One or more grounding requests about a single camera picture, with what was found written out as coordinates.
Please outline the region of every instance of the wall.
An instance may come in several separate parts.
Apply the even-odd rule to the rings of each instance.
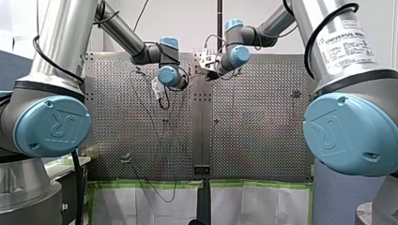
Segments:
[[[42,28],[50,0],[38,0],[38,27]],[[0,0],[0,51],[33,59],[32,40],[37,32],[36,0]],[[93,28],[89,51],[103,50],[103,33]]]

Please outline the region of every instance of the black cable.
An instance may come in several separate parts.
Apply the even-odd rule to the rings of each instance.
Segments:
[[[113,19],[115,16],[117,16],[117,14],[119,14],[119,12],[120,12],[120,11],[115,12],[112,16],[108,17],[108,18],[105,19],[105,20],[101,20],[101,21],[98,21],[98,22],[93,22],[93,24],[94,24],[94,25],[101,25],[101,24],[103,24],[103,23],[107,23],[108,21],[110,21],[111,19]]]
[[[148,2],[149,2],[149,0],[146,0],[146,2],[145,2],[145,4],[144,4],[144,7],[143,7],[143,9],[141,10],[140,16],[138,16],[137,22],[135,23],[134,29],[132,30],[133,32],[135,32],[135,30],[137,29],[138,23],[140,22],[141,17],[142,17],[143,14],[144,14],[144,11],[145,11],[145,9],[146,9],[146,5],[148,4]]]
[[[287,4],[287,0],[283,0],[283,6],[286,9],[286,11],[292,15],[293,17],[295,17],[295,13],[293,12],[292,8],[289,6],[289,4]]]
[[[76,191],[77,191],[77,209],[75,225],[82,224],[83,217],[83,204],[84,204],[84,190],[83,190],[83,175],[82,168],[80,167],[79,157],[77,156],[77,151],[72,153],[73,165],[76,172]]]
[[[35,48],[36,52],[41,56],[41,58],[43,58],[48,64],[50,64],[51,66],[53,66],[54,68],[64,72],[65,74],[69,75],[71,78],[74,78],[76,80],[79,81],[80,84],[84,83],[84,80],[73,74],[72,72],[67,71],[66,69],[58,66],[53,60],[51,60],[49,57],[47,57],[47,55],[45,55],[43,53],[43,51],[41,50],[40,46],[38,45],[38,40],[39,40],[40,36],[36,36],[35,38],[33,38],[33,47]]]
[[[58,66],[53,60],[51,60],[49,57],[47,57],[47,55],[45,55],[43,53],[43,51],[41,50],[40,45],[38,43],[38,41],[40,39],[40,31],[38,28],[38,24],[39,24],[39,22],[38,22],[38,0],[37,0],[36,1],[36,26],[37,26],[36,28],[37,28],[38,35],[35,38],[33,38],[33,47],[35,48],[36,52],[41,56],[41,58],[43,58],[48,64],[50,64],[54,68],[64,72],[65,74],[69,75],[71,78],[76,79],[77,81],[79,81],[80,84],[83,84],[84,80],[81,77]]]
[[[310,56],[311,56],[311,51],[313,50],[313,46],[316,42],[316,38],[318,37],[319,33],[330,23],[332,22],[336,17],[340,16],[343,13],[346,13],[347,11],[354,11],[357,12],[358,9],[360,8],[360,5],[357,3],[348,3],[345,4],[344,6],[341,6],[331,12],[325,19],[316,27],[316,29],[313,31],[311,34],[310,38],[308,39],[307,46],[305,47],[305,54],[304,54],[304,66],[305,69],[307,69],[308,74],[311,76],[311,78],[314,79],[314,74],[311,69],[310,65]]]
[[[130,82],[132,91],[134,92],[134,94],[135,94],[135,96],[138,98],[138,100],[139,100],[141,106],[145,109],[146,113],[147,113],[148,116],[149,116],[149,119],[150,119],[151,124],[152,124],[152,129],[153,129],[153,132],[155,133],[155,136],[156,136],[156,139],[157,139],[157,141],[158,141],[159,146],[161,147],[162,150],[164,150],[165,148],[163,147],[163,144],[162,144],[162,142],[161,142],[161,137],[159,136],[159,133],[158,133],[158,131],[157,131],[157,129],[156,129],[155,121],[154,121],[154,119],[153,119],[153,117],[152,117],[152,114],[150,113],[150,110],[145,106],[144,102],[143,102],[143,101],[141,100],[141,98],[139,97],[137,91],[136,91],[135,88],[134,88],[134,84],[132,83],[131,79],[129,79],[129,82]],[[150,98],[152,98],[152,91],[151,91],[150,89],[149,89],[149,95],[150,95]],[[167,163],[168,163],[168,166],[171,167],[171,163],[170,163],[170,154],[169,154],[167,151],[166,151],[166,154],[167,154],[166,156],[167,156]],[[171,202],[175,199],[175,197],[176,197],[176,182],[177,182],[177,175],[176,175],[176,170],[173,170],[173,171],[174,171],[174,177],[175,177],[175,184],[174,184],[174,188],[173,188],[173,197],[172,197],[170,200],[164,199],[163,196],[161,196],[161,194],[158,192],[158,190],[156,189],[156,187],[152,184],[152,182],[150,182],[149,179],[144,175],[145,181],[146,181],[150,186],[152,186],[152,188],[154,189],[155,193],[156,193],[165,203],[171,203]]]
[[[159,98],[158,102],[159,102],[159,106],[161,106],[161,109],[168,110],[168,109],[170,109],[170,99],[169,99],[169,95],[167,94],[166,86],[164,86],[164,94],[166,95],[167,106],[166,107],[163,106],[163,104],[161,103],[161,98]]]
[[[183,87],[182,89],[173,89],[173,88],[171,88],[171,87],[169,87],[169,86],[166,86],[167,89],[169,89],[169,91],[172,91],[172,92],[182,92],[182,91],[184,91],[185,89],[187,89],[187,87],[190,85],[190,75],[191,75],[191,74],[187,73],[187,71],[186,71],[183,67],[178,67],[178,69],[181,69],[181,70],[184,72],[184,75],[182,75],[182,77],[185,79],[185,81],[187,82],[187,84],[184,85],[184,87]]]

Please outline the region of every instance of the sticker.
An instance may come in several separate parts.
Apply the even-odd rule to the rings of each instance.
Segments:
[[[346,26],[359,26],[345,21]],[[350,28],[320,36],[319,50],[328,70],[341,70],[355,63],[375,63],[375,55],[360,28]]]
[[[356,20],[343,20],[342,23],[344,29],[362,29],[360,27],[360,22]]]

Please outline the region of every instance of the pegboard wall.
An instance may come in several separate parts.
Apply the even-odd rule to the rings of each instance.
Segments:
[[[125,53],[87,56],[89,179],[192,180],[207,164],[208,178],[308,181],[314,158],[301,122],[311,84],[301,55],[253,55],[234,79],[208,84],[191,53],[180,59],[191,84],[169,92],[164,111],[150,87],[157,65],[136,67]]]
[[[213,85],[211,177],[310,180],[302,133],[312,82],[301,55],[254,55],[241,75]]]
[[[191,179],[190,88],[169,92],[171,106],[164,111],[151,88],[157,65],[136,67],[124,53],[88,56],[86,105],[93,119],[89,179]],[[187,71],[189,62],[181,60]]]

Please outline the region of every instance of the wire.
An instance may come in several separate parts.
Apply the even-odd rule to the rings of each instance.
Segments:
[[[292,8],[289,6],[289,4],[287,4],[287,0],[283,0],[283,6],[286,9],[286,11],[292,15],[293,17],[295,17],[295,13],[293,12]]]
[[[71,154],[73,159],[73,165],[76,172],[77,209],[76,209],[75,225],[81,225],[83,217],[83,204],[84,204],[84,190],[83,190],[84,178],[82,175],[82,168],[80,167],[77,151],[73,151]]]
[[[182,75],[182,77],[185,79],[185,82],[187,83],[182,89],[173,89],[169,86],[166,86],[167,89],[169,89],[169,91],[172,92],[182,92],[185,89],[187,89],[187,87],[190,85],[190,75],[189,73],[187,73],[187,71],[183,68],[183,67],[178,67],[178,69],[182,70],[184,72],[184,75]]]
[[[313,33],[311,34],[310,38],[308,39],[307,46],[305,47],[305,54],[304,54],[304,66],[305,69],[307,70],[308,74],[310,75],[311,78],[314,79],[314,73],[311,68],[311,51],[313,50],[313,46],[316,42],[316,38],[318,35],[321,33],[321,31],[330,23],[332,22],[336,17],[340,16],[343,13],[346,13],[347,11],[354,11],[357,12],[358,9],[360,8],[360,5],[357,3],[348,3],[345,4],[336,10],[332,11],[328,16],[325,17],[325,19],[315,28]]]
[[[207,43],[208,43],[208,41],[210,40],[210,38],[212,38],[212,37],[215,37],[215,38],[221,40],[222,43],[225,43],[225,40],[222,39],[222,37],[218,37],[218,36],[216,36],[216,35],[209,35],[209,36],[206,38],[206,41],[205,41],[205,48],[207,48]]]
[[[262,31],[260,31],[260,32],[261,32],[262,35],[264,35],[264,36],[267,37],[267,38],[285,38],[285,37],[289,36],[290,34],[292,34],[298,27],[299,27],[299,26],[296,25],[296,26],[295,26],[293,29],[291,29],[290,31],[286,32],[285,34],[278,35],[278,36],[272,36],[272,35],[269,35],[269,34],[266,34],[266,33],[262,32]]]
[[[81,77],[58,66],[53,60],[51,60],[49,57],[47,57],[47,55],[45,55],[43,53],[43,51],[41,50],[40,45],[39,45],[40,32],[39,32],[39,22],[38,22],[38,0],[36,2],[37,2],[37,4],[36,4],[36,26],[37,26],[38,35],[35,38],[33,38],[33,47],[35,48],[36,52],[41,56],[41,58],[44,59],[48,64],[50,64],[54,68],[64,72],[65,74],[69,75],[71,78],[77,80],[80,84],[83,84],[84,80]]]
[[[168,110],[168,109],[170,109],[170,99],[169,99],[169,96],[167,94],[167,90],[166,90],[166,86],[165,85],[164,85],[164,94],[166,95],[167,106],[166,107],[163,106],[163,104],[161,103],[161,98],[159,98],[158,102],[159,102],[159,106],[161,106],[161,109]]]
[[[149,2],[149,0],[146,0],[146,1],[145,1],[144,7],[143,7],[143,9],[141,10],[140,16],[138,16],[137,22],[135,23],[134,29],[132,30],[133,32],[135,32],[135,30],[137,29],[138,23],[140,22],[141,17],[142,17],[143,14],[144,14],[144,11],[145,11],[145,9],[146,9],[146,5],[148,4],[148,2]]]
[[[138,100],[139,100],[141,106],[145,109],[146,113],[148,114],[149,119],[150,119],[151,124],[152,124],[152,129],[153,129],[153,132],[155,133],[155,136],[156,136],[156,138],[157,138],[158,144],[159,144],[159,146],[161,147],[161,149],[164,151],[165,148],[163,147],[163,144],[162,144],[162,141],[161,141],[161,137],[159,136],[159,132],[158,132],[158,130],[156,129],[155,121],[154,121],[154,119],[153,119],[153,117],[152,117],[152,114],[150,113],[150,110],[145,106],[144,102],[143,102],[143,101],[141,100],[141,98],[139,97],[137,91],[136,91],[135,88],[134,88],[134,85],[133,85],[131,79],[129,79],[129,82],[130,82],[132,91],[134,92],[135,96],[138,98]],[[150,94],[150,98],[152,98],[152,92],[151,92],[150,90],[149,90],[149,94]],[[171,167],[170,155],[171,155],[171,154],[170,154],[169,150],[166,149],[166,156],[167,156],[166,159],[167,159],[167,164],[168,164],[169,167]],[[176,181],[177,181],[176,169],[173,168],[173,171],[174,171],[174,177],[175,177],[175,185],[174,185],[174,189],[173,189],[173,197],[172,197],[170,200],[164,199],[163,196],[161,196],[161,194],[158,192],[158,190],[156,189],[156,187],[155,187],[155,186],[149,181],[149,179],[147,179],[147,177],[144,175],[144,179],[147,181],[147,183],[148,183],[150,186],[152,186],[152,188],[154,189],[155,193],[156,193],[165,203],[171,203],[171,202],[175,199],[175,197],[176,197]]]
[[[119,14],[119,12],[120,12],[120,11],[115,12],[112,16],[108,17],[108,18],[105,19],[105,20],[101,20],[101,21],[98,21],[98,22],[93,22],[93,24],[94,24],[94,25],[101,25],[101,24],[103,24],[103,23],[107,23],[108,21],[110,21],[111,19],[113,19],[115,16],[117,16],[117,14]]]
[[[93,22],[94,25],[98,25],[99,27],[100,27],[101,24],[107,23],[108,21],[113,19],[120,12],[120,11],[117,11],[112,16],[110,16],[110,17],[108,17],[107,19],[104,20],[103,17],[105,16],[105,9],[106,9],[105,0],[101,0],[100,5],[101,5],[101,12],[100,12],[100,16],[99,16],[99,21],[98,22]]]

